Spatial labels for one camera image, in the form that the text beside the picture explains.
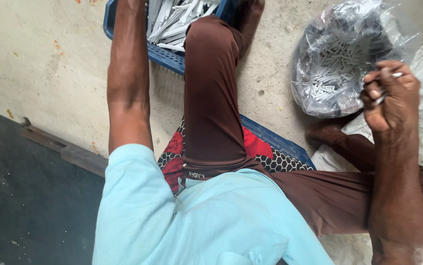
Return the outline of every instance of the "patterned cushion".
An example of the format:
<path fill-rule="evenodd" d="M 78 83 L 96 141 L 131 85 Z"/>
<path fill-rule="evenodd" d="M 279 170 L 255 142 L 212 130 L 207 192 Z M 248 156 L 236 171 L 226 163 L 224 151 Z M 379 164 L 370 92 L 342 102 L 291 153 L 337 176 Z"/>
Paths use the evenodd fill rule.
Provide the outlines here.
<path fill-rule="evenodd" d="M 250 130 L 243 127 L 244 148 L 246 153 L 259 161 L 268 172 L 287 172 L 294 170 L 314 170 L 313 167 L 302 163 L 296 158 L 275 149 L 269 143 L 262 141 Z M 157 164 L 174 194 L 178 191 L 178 178 L 182 175 L 182 154 L 185 148 L 185 121 L 172 136 L 166 149 L 159 157 Z"/>

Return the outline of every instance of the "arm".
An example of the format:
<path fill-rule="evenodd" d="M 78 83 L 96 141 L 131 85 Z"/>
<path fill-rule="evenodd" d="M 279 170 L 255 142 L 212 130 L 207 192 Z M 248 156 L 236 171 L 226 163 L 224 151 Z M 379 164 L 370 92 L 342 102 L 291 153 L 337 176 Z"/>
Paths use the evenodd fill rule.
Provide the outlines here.
<path fill-rule="evenodd" d="M 108 160 L 97 216 L 93 265 L 153 264 L 174 216 L 175 202 L 154 153 L 118 147 Z"/>
<path fill-rule="evenodd" d="M 378 64 L 361 95 L 373 131 L 377 161 L 368 227 L 375 265 L 423 262 L 423 194 L 419 184 L 419 81 L 401 62 Z M 395 79 L 391 74 L 402 72 Z M 374 101 L 388 92 L 384 103 Z"/>
<path fill-rule="evenodd" d="M 109 152 L 138 143 L 152 150 L 144 0 L 119 0 L 108 68 Z"/>

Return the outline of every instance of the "orange paint stain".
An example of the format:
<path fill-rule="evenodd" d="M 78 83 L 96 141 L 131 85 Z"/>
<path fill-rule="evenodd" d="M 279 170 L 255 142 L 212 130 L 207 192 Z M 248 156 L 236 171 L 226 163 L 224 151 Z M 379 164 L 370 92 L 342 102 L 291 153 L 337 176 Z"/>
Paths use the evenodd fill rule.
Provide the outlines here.
<path fill-rule="evenodd" d="M 14 116 L 12 115 L 12 112 L 9 110 L 9 109 L 7 109 L 7 113 L 8 113 L 8 116 L 10 117 L 10 118 L 14 118 Z"/>
<path fill-rule="evenodd" d="M 92 142 L 92 148 L 94 149 L 95 153 L 100 154 L 100 152 L 97 150 L 97 147 L 95 146 L 95 142 Z"/>
<path fill-rule="evenodd" d="M 55 40 L 55 43 L 54 43 L 54 46 L 55 46 L 55 48 L 56 49 L 61 49 L 61 46 L 59 46 L 59 44 L 58 44 L 58 41 L 57 40 Z"/>

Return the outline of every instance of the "wooden plank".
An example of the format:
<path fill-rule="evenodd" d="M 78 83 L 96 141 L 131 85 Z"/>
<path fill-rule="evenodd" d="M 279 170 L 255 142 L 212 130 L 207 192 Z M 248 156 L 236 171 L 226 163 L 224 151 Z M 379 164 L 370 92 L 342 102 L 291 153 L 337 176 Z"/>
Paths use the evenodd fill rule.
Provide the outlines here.
<path fill-rule="evenodd" d="M 45 132 L 42 129 L 34 127 L 27 118 L 25 118 L 25 123 L 21 123 L 20 125 L 25 128 L 21 133 L 24 137 L 32 139 L 39 144 L 61 153 L 62 159 L 71 162 L 74 165 L 105 177 L 105 169 L 108 166 L 108 159 Z"/>
<path fill-rule="evenodd" d="M 61 153 L 61 149 L 63 147 L 66 147 L 65 145 L 61 144 L 60 142 L 56 142 L 53 139 L 50 139 L 50 138 L 48 138 L 44 135 L 41 135 L 41 134 L 34 132 L 34 131 L 30 131 L 28 129 L 24 129 L 21 132 L 21 135 L 39 143 L 39 144 L 42 144 L 46 147 L 49 147 L 49 148 L 51 148 L 54 151 L 59 152 L 59 153 Z"/>
<path fill-rule="evenodd" d="M 61 150 L 61 158 L 74 165 L 105 177 L 105 169 L 108 166 L 108 159 L 101 155 L 94 154 L 77 145 L 66 146 Z"/>

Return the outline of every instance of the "hand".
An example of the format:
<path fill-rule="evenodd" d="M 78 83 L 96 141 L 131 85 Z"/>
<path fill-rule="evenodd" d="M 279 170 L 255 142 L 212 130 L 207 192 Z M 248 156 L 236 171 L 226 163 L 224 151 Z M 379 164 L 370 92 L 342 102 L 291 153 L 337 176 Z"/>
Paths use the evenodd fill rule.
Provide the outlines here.
<path fill-rule="evenodd" d="M 374 132 L 402 132 L 417 129 L 419 109 L 419 88 L 421 83 L 411 73 L 409 67 L 399 61 L 377 63 L 381 70 L 369 72 L 364 77 L 364 90 L 360 98 L 365 105 L 365 120 Z M 403 73 L 395 78 L 394 73 Z M 387 93 L 384 102 L 376 100 Z"/>

